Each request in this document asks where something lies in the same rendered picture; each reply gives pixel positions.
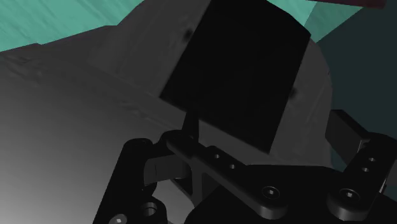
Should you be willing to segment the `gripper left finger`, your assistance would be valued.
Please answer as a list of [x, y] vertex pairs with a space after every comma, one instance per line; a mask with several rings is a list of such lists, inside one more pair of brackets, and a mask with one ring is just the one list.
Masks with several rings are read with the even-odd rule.
[[182, 129], [164, 132], [157, 143], [137, 138], [123, 145], [92, 224], [169, 224], [165, 204], [153, 195], [169, 179], [193, 202], [193, 214], [212, 211], [221, 224], [234, 216], [243, 224], [278, 220], [288, 201], [260, 169], [200, 144], [199, 119], [187, 112]]

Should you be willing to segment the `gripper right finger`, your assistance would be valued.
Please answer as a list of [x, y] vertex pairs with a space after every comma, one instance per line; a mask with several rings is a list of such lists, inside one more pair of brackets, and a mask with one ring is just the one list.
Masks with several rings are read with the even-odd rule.
[[330, 186], [330, 213], [342, 221], [397, 221], [397, 201], [384, 195], [397, 140], [365, 130], [341, 109], [330, 111], [325, 138], [347, 165]]

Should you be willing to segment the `black robot stand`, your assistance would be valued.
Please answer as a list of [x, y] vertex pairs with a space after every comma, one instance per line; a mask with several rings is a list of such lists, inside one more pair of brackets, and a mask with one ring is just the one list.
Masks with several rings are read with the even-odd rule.
[[210, 0], [160, 98], [268, 153], [310, 32], [268, 0]]

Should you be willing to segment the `grey wooden table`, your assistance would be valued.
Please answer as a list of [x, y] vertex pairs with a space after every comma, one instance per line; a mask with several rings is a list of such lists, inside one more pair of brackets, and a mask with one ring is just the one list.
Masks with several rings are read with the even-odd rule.
[[209, 0], [144, 0], [118, 25], [0, 55], [0, 224], [92, 224], [123, 143], [184, 113], [158, 95]]

